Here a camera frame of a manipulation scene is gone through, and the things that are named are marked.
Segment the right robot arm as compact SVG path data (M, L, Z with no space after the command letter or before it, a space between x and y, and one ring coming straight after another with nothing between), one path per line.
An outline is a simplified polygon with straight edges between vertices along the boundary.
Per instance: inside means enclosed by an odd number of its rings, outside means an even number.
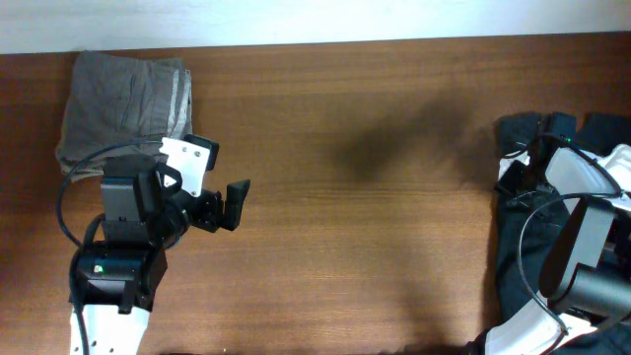
M497 125L502 323L467 354L630 350L630 121L520 113Z

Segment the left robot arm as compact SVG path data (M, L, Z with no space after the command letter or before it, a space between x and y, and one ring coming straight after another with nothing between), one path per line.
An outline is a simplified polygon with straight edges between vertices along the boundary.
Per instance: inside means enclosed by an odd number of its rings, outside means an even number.
M179 172L147 155L114 157L101 184L104 213L89 224L69 269L73 354L135 354L148 327L168 249L195 227L233 231L250 188L187 192Z

